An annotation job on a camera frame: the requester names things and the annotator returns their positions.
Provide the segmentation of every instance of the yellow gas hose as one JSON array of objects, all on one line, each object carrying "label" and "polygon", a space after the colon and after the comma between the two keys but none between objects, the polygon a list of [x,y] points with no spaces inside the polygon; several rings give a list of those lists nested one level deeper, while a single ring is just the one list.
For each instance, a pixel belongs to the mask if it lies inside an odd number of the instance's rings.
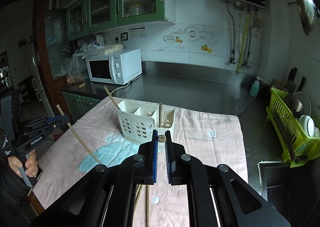
[{"label": "yellow gas hose", "polygon": [[237,66],[237,70],[236,73],[239,74],[240,68],[242,66],[242,62],[243,62],[243,55],[244,55],[244,49],[245,49],[245,42],[246,42],[246,38],[247,38],[247,31],[250,25],[250,14],[247,14],[247,18],[245,21],[245,27],[244,27],[244,33],[243,33],[243,37],[242,37],[242,42],[241,42],[241,52],[240,52],[240,58],[239,58],[239,63]]}]

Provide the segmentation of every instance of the white plastic basket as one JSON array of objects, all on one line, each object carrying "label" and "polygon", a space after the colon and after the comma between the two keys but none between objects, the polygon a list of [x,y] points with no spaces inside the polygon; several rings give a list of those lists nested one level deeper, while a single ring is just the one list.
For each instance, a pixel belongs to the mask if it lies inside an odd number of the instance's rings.
[{"label": "white plastic basket", "polygon": [[[154,129],[158,135],[164,135],[169,130],[173,136],[175,109],[163,106],[162,126],[159,125],[159,105],[144,104],[123,100],[116,109],[123,137],[138,145],[151,141]],[[164,143],[159,143],[159,149],[164,150]]]}]

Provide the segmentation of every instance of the dish rack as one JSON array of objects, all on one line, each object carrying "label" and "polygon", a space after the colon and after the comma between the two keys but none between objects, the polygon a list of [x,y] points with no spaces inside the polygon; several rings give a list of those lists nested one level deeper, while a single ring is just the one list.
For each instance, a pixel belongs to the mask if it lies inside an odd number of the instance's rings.
[{"label": "dish rack", "polygon": [[[123,100],[119,103],[121,110],[116,110],[123,137],[138,145],[151,141],[154,129],[158,135],[169,130],[173,136],[175,109],[163,106],[161,128],[159,125],[159,105]],[[158,143],[164,150],[164,143]]]},{"label": "dish rack", "polygon": [[[283,148],[282,160],[284,162],[290,162],[291,167],[298,167],[303,166],[308,160],[320,157],[320,138],[309,137],[303,132],[299,122],[283,102],[284,97],[288,93],[275,88],[271,88],[270,90],[270,106],[266,107],[268,113],[267,120],[271,120],[281,142]],[[274,112],[278,113],[284,128],[286,128],[286,131],[290,136],[293,150],[296,155],[295,161],[291,161],[287,144],[273,118]]]}]

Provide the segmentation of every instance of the instruction label on wall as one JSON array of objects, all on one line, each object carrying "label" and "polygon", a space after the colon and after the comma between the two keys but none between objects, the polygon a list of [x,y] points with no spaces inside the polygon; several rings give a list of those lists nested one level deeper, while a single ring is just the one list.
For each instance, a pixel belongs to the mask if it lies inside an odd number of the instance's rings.
[{"label": "instruction label on wall", "polygon": [[129,38],[145,37],[145,36],[146,36],[146,29],[144,26],[129,28]]}]

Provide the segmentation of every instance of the soap dispenser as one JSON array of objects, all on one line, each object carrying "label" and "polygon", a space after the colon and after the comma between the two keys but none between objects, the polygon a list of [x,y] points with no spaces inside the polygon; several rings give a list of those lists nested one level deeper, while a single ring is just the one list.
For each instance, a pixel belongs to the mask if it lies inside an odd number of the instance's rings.
[{"label": "soap dispenser", "polygon": [[251,86],[250,95],[252,97],[256,97],[258,95],[259,89],[260,89],[260,82],[259,80],[262,80],[260,77],[257,77],[257,80],[254,81],[254,83]]}]

